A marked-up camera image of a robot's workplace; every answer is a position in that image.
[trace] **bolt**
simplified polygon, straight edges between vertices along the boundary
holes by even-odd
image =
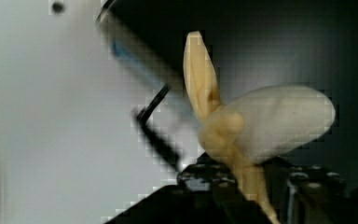
[[[303,180],[303,179],[308,179],[309,178],[309,176],[307,174],[300,173],[300,172],[291,173],[290,177],[293,178],[293,179],[298,179],[298,180],[300,180],[300,179]]]
[[[308,186],[309,188],[311,188],[311,189],[318,189],[318,188],[320,188],[322,185],[319,184],[319,183],[309,183],[307,186]]]

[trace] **white surface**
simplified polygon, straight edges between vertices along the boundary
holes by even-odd
[[[103,223],[175,178],[131,125],[158,90],[109,56],[99,0],[64,3],[54,16],[48,0],[0,1],[0,224]],[[192,162],[192,124],[159,111]]]

